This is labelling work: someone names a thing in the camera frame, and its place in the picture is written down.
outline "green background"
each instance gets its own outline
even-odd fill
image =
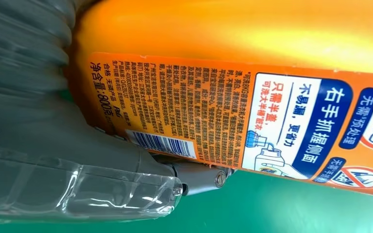
[[[238,171],[167,217],[127,223],[6,223],[0,233],[373,233],[373,196]]]

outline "orange detergent bottle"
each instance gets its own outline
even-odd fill
[[[373,0],[103,0],[68,51],[92,126],[373,195]]]

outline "barcode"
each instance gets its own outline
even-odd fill
[[[126,132],[133,143],[140,145],[143,148],[194,159],[197,158],[193,142],[130,130],[127,130]]]

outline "orange label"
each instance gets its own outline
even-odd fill
[[[373,194],[373,74],[94,53],[104,122],[149,150]]]

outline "detergent bottle illustration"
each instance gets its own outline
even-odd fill
[[[261,149],[261,153],[255,157],[254,170],[281,176],[282,171],[271,167],[271,165],[284,167],[285,161],[279,149],[268,145],[267,148]]]

